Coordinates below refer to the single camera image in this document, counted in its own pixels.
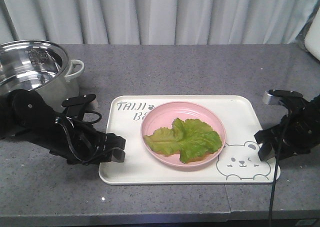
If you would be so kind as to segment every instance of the speckled countertop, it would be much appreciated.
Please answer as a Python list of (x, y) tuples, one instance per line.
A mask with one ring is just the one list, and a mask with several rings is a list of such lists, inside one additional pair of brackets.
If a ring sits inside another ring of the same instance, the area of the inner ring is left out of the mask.
[[(77, 45), (85, 63), (81, 93), (95, 93), (105, 131), (111, 102), (122, 95), (239, 95), (263, 128), (286, 113), (265, 105), (265, 90), (320, 93), (320, 63), (287, 45)], [(320, 217), (320, 148), (280, 162), (275, 219)], [(76, 226), (267, 219), (270, 184), (111, 186), (98, 166), (66, 161), (29, 142), (0, 141), (0, 226)]]

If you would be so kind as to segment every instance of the white curtain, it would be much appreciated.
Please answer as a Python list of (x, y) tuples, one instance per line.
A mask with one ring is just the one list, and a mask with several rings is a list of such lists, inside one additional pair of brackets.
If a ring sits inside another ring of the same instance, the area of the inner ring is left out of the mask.
[(318, 0), (0, 0), (0, 43), (292, 43)]

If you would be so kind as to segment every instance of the lettuce leaf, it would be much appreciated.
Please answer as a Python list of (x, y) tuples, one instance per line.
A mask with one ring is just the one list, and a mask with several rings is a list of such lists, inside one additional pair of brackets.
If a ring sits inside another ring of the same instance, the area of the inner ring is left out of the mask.
[(212, 154), (222, 146), (218, 133), (200, 119), (182, 121), (176, 118), (172, 128), (159, 128), (143, 138), (154, 152), (166, 156), (180, 153), (182, 163)]

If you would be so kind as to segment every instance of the pink plate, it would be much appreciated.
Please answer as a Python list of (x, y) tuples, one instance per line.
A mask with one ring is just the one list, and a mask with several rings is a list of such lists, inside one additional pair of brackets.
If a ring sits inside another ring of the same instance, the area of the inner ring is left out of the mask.
[(205, 107), (202, 107), (198, 104), (191, 103), (191, 102), (169, 102), (162, 104), (152, 111), (150, 111), (144, 118), (142, 125), (141, 125), (141, 136), (145, 135), (152, 135), (155, 130), (161, 127), (168, 127), (172, 128), (172, 122), (176, 119), (180, 118), (182, 121), (186, 119), (199, 119), (212, 127), (214, 131), (216, 131), (222, 141), (222, 146), (219, 150), (213, 154), (208, 154), (204, 159), (200, 161), (194, 161), (189, 163), (182, 163), (179, 158), (179, 154), (173, 154), (170, 156), (165, 156), (163, 154), (158, 154), (153, 152), (149, 146), (144, 143), (147, 150), (159, 161), (165, 163), (169, 166), (173, 167), (183, 167), (183, 168), (193, 168), (202, 166), (214, 158), (216, 158), (223, 149), (223, 146), (226, 142), (226, 130), (220, 121), (220, 119), (208, 110)]

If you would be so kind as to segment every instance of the bear face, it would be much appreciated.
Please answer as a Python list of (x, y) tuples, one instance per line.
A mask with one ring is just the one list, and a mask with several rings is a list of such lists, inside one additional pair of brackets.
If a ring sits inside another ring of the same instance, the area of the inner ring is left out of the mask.
[(260, 161), (259, 149), (259, 145), (252, 141), (244, 145), (225, 144), (218, 156), (216, 168), (226, 180), (269, 180), (271, 166), (266, 161)]

